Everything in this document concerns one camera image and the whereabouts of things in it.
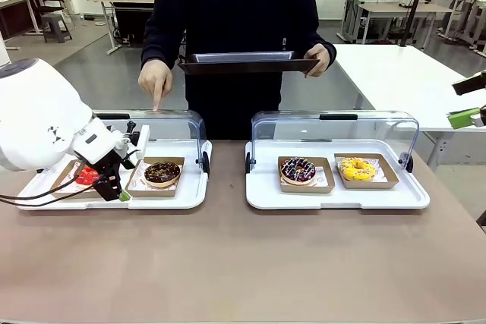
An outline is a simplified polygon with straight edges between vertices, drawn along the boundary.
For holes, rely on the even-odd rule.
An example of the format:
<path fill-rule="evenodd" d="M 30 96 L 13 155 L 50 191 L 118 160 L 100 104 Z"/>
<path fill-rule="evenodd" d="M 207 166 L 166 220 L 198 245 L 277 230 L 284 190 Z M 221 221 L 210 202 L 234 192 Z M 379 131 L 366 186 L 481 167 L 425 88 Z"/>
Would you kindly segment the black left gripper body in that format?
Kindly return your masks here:
<path fill-rule="evenodd" d="M 77 184 L 119 184 L 122 158 L 117 152 L 109 152 L 98 162 L 88 162 L 81 155 L 77 157 L 80 161 L 80 171 L 76 172 L 75 179 Z"/>

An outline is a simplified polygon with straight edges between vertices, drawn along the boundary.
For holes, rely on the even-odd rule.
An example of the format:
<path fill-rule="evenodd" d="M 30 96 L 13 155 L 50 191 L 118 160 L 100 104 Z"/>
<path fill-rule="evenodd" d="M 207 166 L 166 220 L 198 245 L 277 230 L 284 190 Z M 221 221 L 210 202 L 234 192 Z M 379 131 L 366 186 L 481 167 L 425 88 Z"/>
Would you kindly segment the person right hand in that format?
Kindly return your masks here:
<path fill-rule="evenodd" d="M 152 59 L 141 68 L 138 85 L 151 96 L 154 111 L 159 109 L 162 100 L 172 91 L 172 83 L 172 71 L 163 61 Z"/>

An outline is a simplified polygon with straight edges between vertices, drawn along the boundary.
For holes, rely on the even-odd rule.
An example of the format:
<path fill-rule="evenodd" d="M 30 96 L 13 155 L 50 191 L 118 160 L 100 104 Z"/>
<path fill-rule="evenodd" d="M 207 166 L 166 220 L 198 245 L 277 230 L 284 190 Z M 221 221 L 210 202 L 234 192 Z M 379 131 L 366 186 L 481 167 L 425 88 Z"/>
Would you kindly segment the person left hand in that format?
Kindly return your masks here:
<path fill-rule="evenodd" d="M 319 77 L 330 65 L 330 54 L 320 43 L 306 51 L 305 59 L 318 60 L 318 63 L 305 74 L 306 77 Z"/>

